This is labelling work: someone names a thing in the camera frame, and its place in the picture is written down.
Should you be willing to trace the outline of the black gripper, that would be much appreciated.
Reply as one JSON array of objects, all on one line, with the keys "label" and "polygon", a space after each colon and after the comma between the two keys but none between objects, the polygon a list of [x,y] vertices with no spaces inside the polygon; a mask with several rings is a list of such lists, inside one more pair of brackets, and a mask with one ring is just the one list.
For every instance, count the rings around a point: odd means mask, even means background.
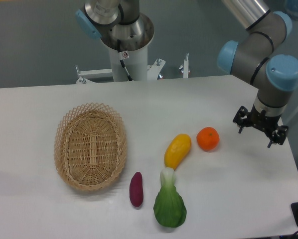
[{"label": "black gripper", "polygon": [[270,117],[266,115],[266,111],[262,110],[258,112],[256,109],[251,109],[249,112],[244,106],[241,106],[236,115],[233,118],[240,134],[245,127],[254,127],[262,132],[267,132],[267,137],[270,142],[267,148],[270,148],[272,144],[283,145],[287,138],[289,127],[286,125],[278,125],[280,115]]}]

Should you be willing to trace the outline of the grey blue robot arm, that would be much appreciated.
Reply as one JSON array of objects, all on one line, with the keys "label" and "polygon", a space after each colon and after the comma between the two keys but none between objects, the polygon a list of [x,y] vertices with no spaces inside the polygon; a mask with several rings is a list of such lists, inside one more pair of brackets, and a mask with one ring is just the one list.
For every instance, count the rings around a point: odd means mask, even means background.
[{"label": "grey blue robot arm", "polygon": [[[274,50],[289,36],[292,20],[283,12],[271,12],[262,0],[226,0],[224,4],[249,35],[243,42],[224,44],[217,66],[258,89],[252,109],[240,107],[233,121],[239,129],[256,128],[270,144],[282,145],[289,128],[278,122],[298,86],[298,59],[274,55]],[[114,81],[158,79],[164,61],[148,65],[154,26],[140,12],[137,0],[88,0],[75,17],[90,38],[100,39],[107,47]]]}]

